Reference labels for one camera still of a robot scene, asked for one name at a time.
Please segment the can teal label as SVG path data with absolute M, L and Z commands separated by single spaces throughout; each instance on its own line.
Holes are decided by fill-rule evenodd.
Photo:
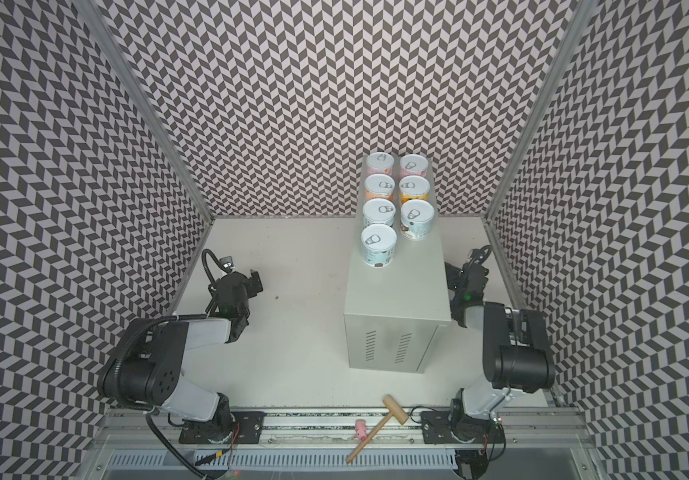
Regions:
M 386 198 L 374 198 L 365 202 L 362 214 L 365 227 L 375 224 L 392 227 L 395 222 L 396 206 Z
M 393 260 L 398 237 L 391 226 L 372 224 L 361 234 L 361 253 L 364 262 L 374 268 L 388 266 Z

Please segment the orange label can front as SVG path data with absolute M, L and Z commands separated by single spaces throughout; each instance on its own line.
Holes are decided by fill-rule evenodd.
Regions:
M 409 175 L 404 177 L 399 182 L 399 193 L 402 204 L 410 200 L 424 200 L 429 199 L 432 190 L 430 181 L 420 175 Z

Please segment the can teal label back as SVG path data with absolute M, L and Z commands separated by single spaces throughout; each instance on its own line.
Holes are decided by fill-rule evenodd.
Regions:
M 365 202 L 362 214 L 365 227 L 375 224 L 392 227 L 395 222 L 396 206 L 386 198 L 374 198 Z

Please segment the pink label can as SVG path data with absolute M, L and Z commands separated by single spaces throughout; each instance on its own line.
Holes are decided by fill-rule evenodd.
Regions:
M 425 156 L 419 154 L 408 154 L 400 159 L 399 178 L 408 176 L 426 177 L 431 167 L 431 162 Z
M 382 174 L 393 176 L 395 158 L 387 152 L 374 152 L 366 157 L 366 176 Z

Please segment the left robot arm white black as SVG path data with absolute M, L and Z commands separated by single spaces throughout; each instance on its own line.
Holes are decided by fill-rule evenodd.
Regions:
M 184 376 L 184 354 L 237 342 L 250 324 L 250 300 L 264 291 L 260 272 L 230 257 L 200 254 L 210 300 L 200 314 L 132 320 L 98 374 L 98 393 L 126 409 L 176 415 L 194 439 L 222 443 L 238 434 L 228 396 Z

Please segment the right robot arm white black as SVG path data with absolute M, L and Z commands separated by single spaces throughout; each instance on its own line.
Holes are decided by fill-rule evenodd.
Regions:
M 450 432 L 461 443 L 502 436 L 496 413 L 513 399 L 550 389 L 556 379 L 544 314 L 485 299 L 490 245 L 473 249 L 461 267 L 445 265 L 452 320 L 483 334 L 483 374 L 451 403 Z

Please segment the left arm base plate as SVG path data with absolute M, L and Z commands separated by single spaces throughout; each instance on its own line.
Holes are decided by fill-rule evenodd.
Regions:
M 228 422 L 217 415 L 209 422 L 184 420 L 178 443 L 184 445 L 258 444 L 264 428 L 264 411 L 238 411 L 230 414 Z

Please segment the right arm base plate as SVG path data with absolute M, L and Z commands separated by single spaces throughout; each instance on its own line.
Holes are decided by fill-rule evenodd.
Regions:
M 491 420 L 462 416 L 452 424 L 449 410 L 426 410 L 420 413 L 426 444 L 504 444 L 503 430 Z

